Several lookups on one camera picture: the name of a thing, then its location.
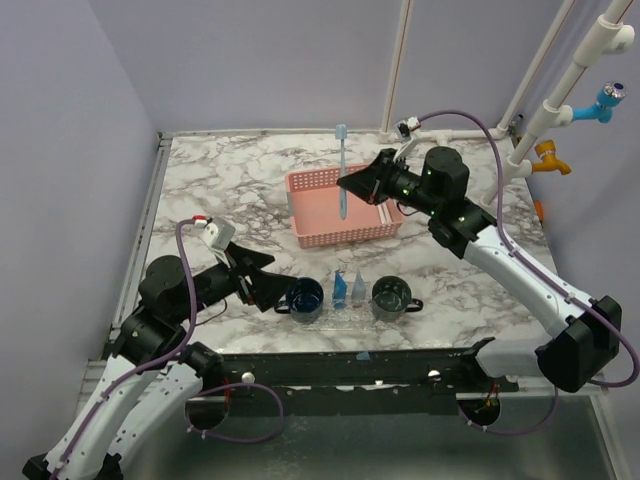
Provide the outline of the dark blue mug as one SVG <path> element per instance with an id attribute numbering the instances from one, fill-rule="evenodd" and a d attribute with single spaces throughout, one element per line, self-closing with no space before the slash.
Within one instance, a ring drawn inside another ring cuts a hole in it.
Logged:
<path id="1" fill-rule="evenodd" d="M 290 315 L 298 323 L 310 325 L 320 317 L 323 305 L 324 290 L 321 284 L 315 279 L 301 277 L 273 310 L 277 314 Z"/>

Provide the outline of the grey toothbrush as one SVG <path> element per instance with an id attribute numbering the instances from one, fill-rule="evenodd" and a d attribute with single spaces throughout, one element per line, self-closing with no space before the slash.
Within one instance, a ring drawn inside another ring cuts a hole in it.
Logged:
<path id="1" fill-rule="evenodd" d="M 346 146 L 345 140 L 347 138 L 347 126 L 345 124 L 338 124 L 335 127 L 335 138 L 340 143 L 340 176 L 346 175 Z M 340 188 L 340 218 L 345 220 L 347 217 L 347 191 Z"/>

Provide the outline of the blue toothpaste tube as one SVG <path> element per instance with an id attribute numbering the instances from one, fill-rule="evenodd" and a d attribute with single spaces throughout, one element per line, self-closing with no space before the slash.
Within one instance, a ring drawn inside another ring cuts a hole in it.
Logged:
<path id="1" fill-rule="evenodd" d="M 347 303 L 348 285 L 343 277 L 343 272 L 336 270 L 334 272 L 334 286 L 332 293 L 332 306 L 334 309 L 343 309 Z"/>

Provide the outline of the dark green mug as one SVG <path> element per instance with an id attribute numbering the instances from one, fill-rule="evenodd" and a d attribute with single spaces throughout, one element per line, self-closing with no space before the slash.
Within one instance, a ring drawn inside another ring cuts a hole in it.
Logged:
<path id="1" fill-rule="evenodd" d="M 379 278 L 371 295 L 371 309 L 377 321 L 395 322 L 405 313 L 417 313 L 424 308 L 423 301 L 413 297 L 409 284 L 397 276 Z"/>

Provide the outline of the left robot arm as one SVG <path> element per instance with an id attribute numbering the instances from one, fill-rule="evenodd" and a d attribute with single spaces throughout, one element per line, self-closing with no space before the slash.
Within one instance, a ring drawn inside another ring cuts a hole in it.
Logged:
<path id="1" fill-rule="evenodd" d="M 236 295 L 265 312 L 295 284 L 270 273 L 275 259 L 229 244 L 226 260 L 194 278 L 181 257 L 151 262 L 138 287 L 140 302 L 124 321 L 102 377 L 67 433 L 48 453 L 30 458 L 28 479 L 119 479 L 145 434 L 197 393 L 230 381 L 223 358 L 188 334 L 206 307 Z"/>

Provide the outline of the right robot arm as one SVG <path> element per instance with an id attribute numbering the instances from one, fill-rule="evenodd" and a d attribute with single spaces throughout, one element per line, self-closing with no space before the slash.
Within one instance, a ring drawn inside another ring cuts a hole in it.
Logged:
<path id="1" fill-rule="evenodd" d="M 496 219 L 466 196 L 469 169 L 450 147 L 434 147 L 421 174 L 409 170 L 393 149 L 383 149 L 368 166 L 338 179 L 340 188 L 371 205 L 387 200 L 427 216 L 432 238 L 456 257 L 483 270 L 539 321 L 540 338 L 476 343 L 460 379 L 480 392 L 506 375 L 539 376 L 575 393 L 615 358 L 621 306 L 599 300 L 561 280 L 499 232 Z"/>

